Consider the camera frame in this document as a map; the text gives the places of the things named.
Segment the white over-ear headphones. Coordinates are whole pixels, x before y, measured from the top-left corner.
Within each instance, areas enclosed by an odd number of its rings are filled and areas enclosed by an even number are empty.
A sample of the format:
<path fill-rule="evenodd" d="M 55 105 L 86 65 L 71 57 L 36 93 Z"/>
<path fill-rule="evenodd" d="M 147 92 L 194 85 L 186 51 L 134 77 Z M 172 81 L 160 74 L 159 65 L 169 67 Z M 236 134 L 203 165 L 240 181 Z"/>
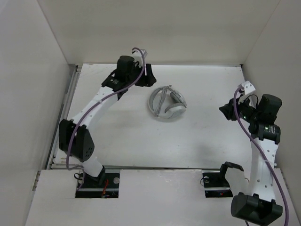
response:
<path fill-rule="evenodd" d="M 160 120 L 179 118 L 187 109 L 184 96 L 172 85 L 156 88 L 147 103 L 150 113 Z"/>

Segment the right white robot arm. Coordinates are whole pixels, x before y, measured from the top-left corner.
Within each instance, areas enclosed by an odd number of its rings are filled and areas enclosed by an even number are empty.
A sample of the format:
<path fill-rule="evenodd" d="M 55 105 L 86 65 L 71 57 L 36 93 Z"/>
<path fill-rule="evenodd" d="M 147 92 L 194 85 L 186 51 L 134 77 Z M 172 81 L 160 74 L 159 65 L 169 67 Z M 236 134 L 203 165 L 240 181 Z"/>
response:
<path fill-rule="evenodd" d="M 220 111 L 227 120 L 248 122 L 249 127 L 242 128 L 250 139 L 252 149 L 251 174 L 249 181 L 242 178 L 240 165 L 225 162 L 218 173 L 222 185 L 230 185 L 233 199 L 231 215 L 235 218 L 258 226 L 268 226 L 282 215 L 288 224 L 288 206 L 276 203 L 274 187 L 280 193 L 283 189 L 274 172 L 275 156 L 280 143 L 281 130 L 275 124 L 282 100 L 270 94 L 264 94 L 256 107 L 249 104 L 249 96 L 234 96 Z"/>

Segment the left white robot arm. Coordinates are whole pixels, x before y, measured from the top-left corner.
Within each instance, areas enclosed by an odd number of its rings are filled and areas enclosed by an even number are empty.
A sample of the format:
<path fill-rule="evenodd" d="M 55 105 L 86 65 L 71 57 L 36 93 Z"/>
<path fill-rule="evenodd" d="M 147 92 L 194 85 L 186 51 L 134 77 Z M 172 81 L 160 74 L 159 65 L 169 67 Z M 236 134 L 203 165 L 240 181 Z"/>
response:
<path fill-rule="evenodd" d="M 105 167 L 93 156 L 95 144 L 92 128 L 133 86 L 150 87 L 155 83 L 150 64 L 145 62 L 145 52 L 133 51 L 121 56 L 116 69 L 101 83 L 96 95 L 76 116 L 59 123 L 59 149 L 66 158 L 74 157 L 81 162 L 83 176 L 88 176 L 92 185 L 99 187 L 105 182 Z"/>

